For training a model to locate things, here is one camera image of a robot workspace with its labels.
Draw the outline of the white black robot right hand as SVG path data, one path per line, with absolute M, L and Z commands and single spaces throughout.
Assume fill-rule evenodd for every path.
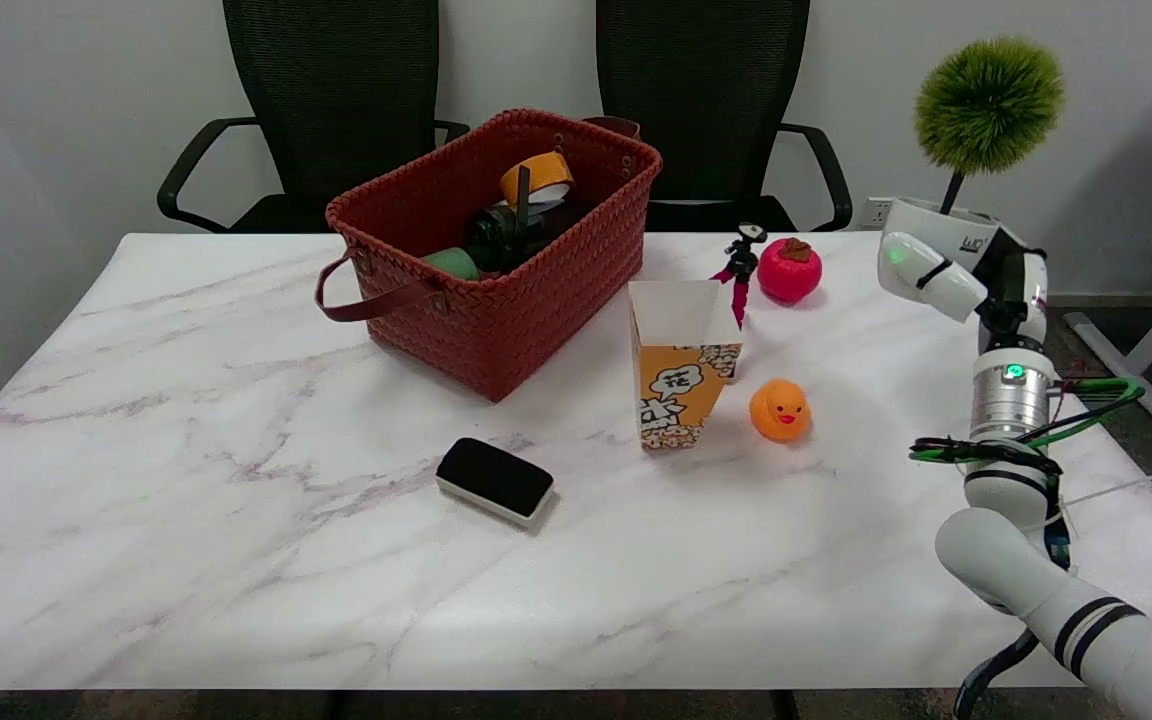
M 990 238 L 968 236 L 937 249 L 908 232 L 882 232 L 877 274 L 884 290 L 933 306 L 955 323 L 977 316 L 979 351 L 1044 353 L 1047 252 L 1026 247 L 1001 225 Z

